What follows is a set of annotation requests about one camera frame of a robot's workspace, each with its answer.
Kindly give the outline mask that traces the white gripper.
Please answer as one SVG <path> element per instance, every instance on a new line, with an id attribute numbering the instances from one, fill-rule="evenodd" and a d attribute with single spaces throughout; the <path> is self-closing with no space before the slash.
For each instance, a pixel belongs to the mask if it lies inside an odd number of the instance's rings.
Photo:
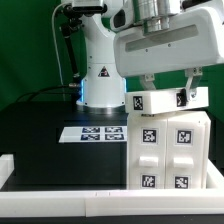
<path id="1" fill-rule="evenodd" d="M 192 100 L 201 67 L 224 63 L 223 18 L 215 8 L 201 7 L 173 16 L 168 30 L 144 36 L 141 27 L 133 27 L 116 34 L 114 53 L 118 73 L 142 75 L 144 90 L 156 89 L 152 73 L 186 69 L 186 95 Z"/>

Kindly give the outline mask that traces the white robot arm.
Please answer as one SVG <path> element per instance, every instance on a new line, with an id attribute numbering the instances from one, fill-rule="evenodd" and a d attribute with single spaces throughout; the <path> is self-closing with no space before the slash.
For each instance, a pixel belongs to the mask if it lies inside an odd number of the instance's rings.
<path id="1" fill-rule="evenodd" d="M 201 69 L 224 64 L 224 0 L 61 0 L 84 31 L 83 108 L 158 114 L 206 107 Z"/>

